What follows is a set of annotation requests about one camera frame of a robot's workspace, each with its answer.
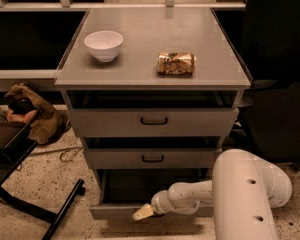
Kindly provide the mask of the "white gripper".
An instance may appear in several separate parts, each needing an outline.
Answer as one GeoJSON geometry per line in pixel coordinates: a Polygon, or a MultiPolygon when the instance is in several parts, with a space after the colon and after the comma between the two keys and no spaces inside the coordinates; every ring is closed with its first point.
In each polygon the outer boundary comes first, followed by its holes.
{"type": "Polygon", "coordinates": [[[132,215],[135,221],[143,220],[157,214],[165,214],[172,211],[172,204],[170,202],[168,191],[162,190],[157,192],[151,199],[151,204],[146,203],[132,215]]]}

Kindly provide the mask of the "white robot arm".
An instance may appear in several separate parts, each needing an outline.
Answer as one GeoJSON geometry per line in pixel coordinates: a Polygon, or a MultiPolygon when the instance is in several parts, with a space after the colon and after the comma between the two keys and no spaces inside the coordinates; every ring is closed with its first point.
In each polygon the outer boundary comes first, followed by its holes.
{"type": "Polygon", "coordinates": [[[133,214],[138,221],[169,212],[193,214],[211,201],[216,240],[279,240],[272,215],[292,196],[292,183],[277,165],[248,151],[221,153],[209,181],[177,182],[157,192],[133,214]]]}

